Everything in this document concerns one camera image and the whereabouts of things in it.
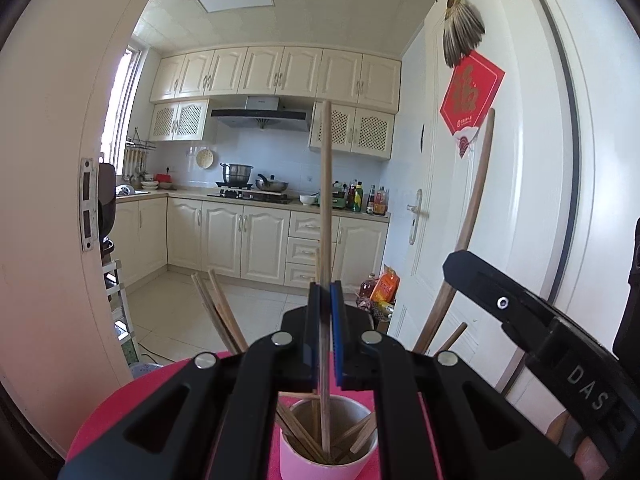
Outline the person's right hand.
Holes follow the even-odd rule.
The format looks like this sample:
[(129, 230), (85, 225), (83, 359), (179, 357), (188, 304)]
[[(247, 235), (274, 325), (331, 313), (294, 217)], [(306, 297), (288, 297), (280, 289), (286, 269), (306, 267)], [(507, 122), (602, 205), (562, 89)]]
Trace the person's right hand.
[(546, 436), (573, 460), (586, 480), (602, 479), (610, 469), (598, 448), (568, 411), (562, 411), (552, 419)]

